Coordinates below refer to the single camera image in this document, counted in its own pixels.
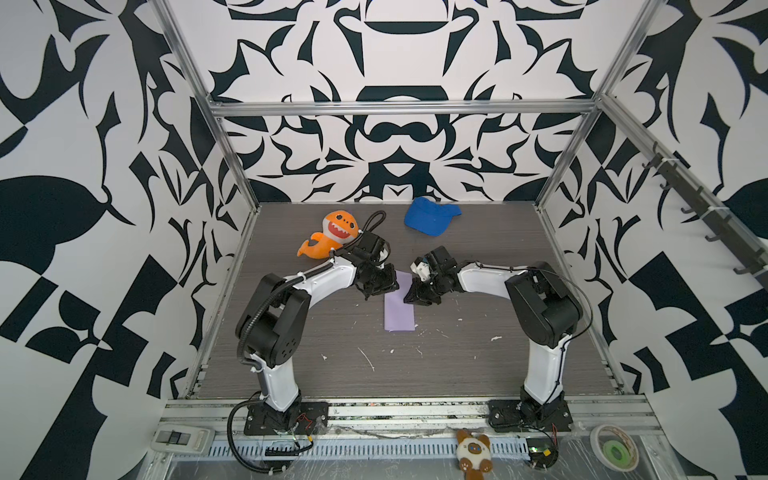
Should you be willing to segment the lilac square paper sheet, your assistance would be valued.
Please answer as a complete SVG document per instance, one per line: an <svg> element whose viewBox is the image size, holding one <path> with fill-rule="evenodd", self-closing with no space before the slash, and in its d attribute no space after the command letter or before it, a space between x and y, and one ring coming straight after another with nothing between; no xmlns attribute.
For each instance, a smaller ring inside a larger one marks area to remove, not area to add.
<svg viewBox="0 0 768 480"><path fill-rule="evenodd" d="M397 271L398 289L384 295L384 330L387 332L413 332L416 328L415 308L405 302L412 286L410 273Z"/></svg>

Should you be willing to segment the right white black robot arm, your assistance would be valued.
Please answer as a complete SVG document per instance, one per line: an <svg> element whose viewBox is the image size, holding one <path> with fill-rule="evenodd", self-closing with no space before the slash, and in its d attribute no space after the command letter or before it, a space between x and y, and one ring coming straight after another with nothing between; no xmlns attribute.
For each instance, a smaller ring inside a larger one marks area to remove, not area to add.
<svg viewBox="0 0 768 480"><path fill-rule="evenodd" d="M562 396L562 376L569 343L576 337L584 307L575 285L547 262L496 266L459 262L440 246L410 265L413 281L407 304L431 306L447 293L479 293L510 301L529 340L524 398L538 408Z"/></svg>

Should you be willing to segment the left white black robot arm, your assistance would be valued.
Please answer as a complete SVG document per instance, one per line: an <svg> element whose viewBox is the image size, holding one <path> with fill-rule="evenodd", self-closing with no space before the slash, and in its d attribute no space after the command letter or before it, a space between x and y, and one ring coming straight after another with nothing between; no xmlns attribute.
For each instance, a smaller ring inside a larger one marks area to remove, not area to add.
<svg viewBox="0 0 768 480"><path fill-rule="evenodd" d="M364 232L305 272L267 274L260 280L236 327L236 357L257 374L269 408L285 413L300 401L292 357L311 307L350 287L366 299L399 288L395 268L387 261L391 251L382 237Z"/></svg>

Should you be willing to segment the orange shark plush toy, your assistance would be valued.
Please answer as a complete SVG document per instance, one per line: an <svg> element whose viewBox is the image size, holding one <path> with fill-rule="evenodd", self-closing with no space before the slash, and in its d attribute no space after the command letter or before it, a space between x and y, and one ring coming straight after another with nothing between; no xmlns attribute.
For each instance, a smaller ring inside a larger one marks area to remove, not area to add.
<svg viewBox="0 0 768 480"><path fill-rule="evenodd" d="M349 212L337 210L327 214L319 232L314 232L303 242L297 256L323 260L330 257L332 251L338 251L351 243L359 235L359 224Z"/></svg>

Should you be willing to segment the blue cap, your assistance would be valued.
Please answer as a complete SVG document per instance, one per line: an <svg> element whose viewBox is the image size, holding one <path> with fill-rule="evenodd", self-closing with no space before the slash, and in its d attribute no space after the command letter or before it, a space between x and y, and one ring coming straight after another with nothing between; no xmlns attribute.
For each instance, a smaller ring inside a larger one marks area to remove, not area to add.
<svg viewBox="0 0 768 480"><path fill-rule="evenodd" d="M427 197L418 197L409 206L404 224L429 236L440 236L450 226L452 220L462 214L459 206L440 204Z"/></svg>

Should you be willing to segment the brown white plush toy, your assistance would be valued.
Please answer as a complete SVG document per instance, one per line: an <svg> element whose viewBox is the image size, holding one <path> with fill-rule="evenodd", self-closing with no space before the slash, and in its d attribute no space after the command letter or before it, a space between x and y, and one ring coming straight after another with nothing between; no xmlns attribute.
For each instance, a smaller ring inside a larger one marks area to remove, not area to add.
<svg viewBox="0 0 768 480"><path fill-rule="evenodd" d="M485 434L461 429L456 432L456 457L466 480L483 480L493 468L491 440Z"/></svg>

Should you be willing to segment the small black electronics board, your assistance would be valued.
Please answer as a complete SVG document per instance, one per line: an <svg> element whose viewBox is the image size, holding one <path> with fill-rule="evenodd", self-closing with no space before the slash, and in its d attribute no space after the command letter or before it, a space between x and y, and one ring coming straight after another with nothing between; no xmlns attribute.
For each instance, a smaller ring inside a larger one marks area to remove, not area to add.
<svg viewBox="0 0 768 480"><path fill-rule="evenodd" d="M534 470L548 471L559 459L559 450L550 440L543 437L526 439L529 460L527 464Z"/></svg>

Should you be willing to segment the tape roll with green core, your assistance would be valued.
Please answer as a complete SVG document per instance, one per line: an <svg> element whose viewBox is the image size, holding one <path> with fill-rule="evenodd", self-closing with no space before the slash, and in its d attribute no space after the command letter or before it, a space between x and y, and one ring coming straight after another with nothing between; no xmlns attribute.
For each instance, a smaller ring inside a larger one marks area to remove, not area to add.
<svg viewBox="0 0 768 480"><path fill-rule="evenodd" d="M590 445L598 460L607 468L623 473L634 471L640 453L632 437L613 424L602 424L590 432Z"/></svg>

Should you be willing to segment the white power strip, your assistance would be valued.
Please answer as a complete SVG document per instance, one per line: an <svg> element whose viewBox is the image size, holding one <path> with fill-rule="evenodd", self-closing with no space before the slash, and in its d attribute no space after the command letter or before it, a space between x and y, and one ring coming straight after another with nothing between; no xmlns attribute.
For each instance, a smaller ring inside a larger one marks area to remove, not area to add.
<svg viewBox="0 0 768 480"><path fill-rule="evenodd" d="M150 448L162 453L203 455L210 450L215 436L211 428L161 423Z"/></svg>

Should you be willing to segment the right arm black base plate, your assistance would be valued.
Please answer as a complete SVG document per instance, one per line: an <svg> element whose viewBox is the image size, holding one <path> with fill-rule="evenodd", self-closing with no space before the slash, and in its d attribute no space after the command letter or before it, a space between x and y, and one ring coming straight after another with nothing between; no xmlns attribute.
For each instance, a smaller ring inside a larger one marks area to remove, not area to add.
<svg viewBox="0 0 768 480"><path fill-rule="evenodd" d="M534 399L494 399L487 402L488 424L496 432L520 432L524 430L552 429L569 432L573 416L561 395L555 400L540 405Z"/></svg>

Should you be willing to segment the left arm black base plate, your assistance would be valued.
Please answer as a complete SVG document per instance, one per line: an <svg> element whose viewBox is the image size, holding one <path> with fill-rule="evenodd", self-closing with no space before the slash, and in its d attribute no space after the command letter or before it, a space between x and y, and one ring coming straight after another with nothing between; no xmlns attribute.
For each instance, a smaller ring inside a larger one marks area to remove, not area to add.
<svg viewBox="0 0 768 480"><path fill-rule="evenodd" d="M265 400L257 400L247 407L244 434L308 436L327 426L329 407L328 402L304 401L298 397L286 411L278 411Z"/></svg>

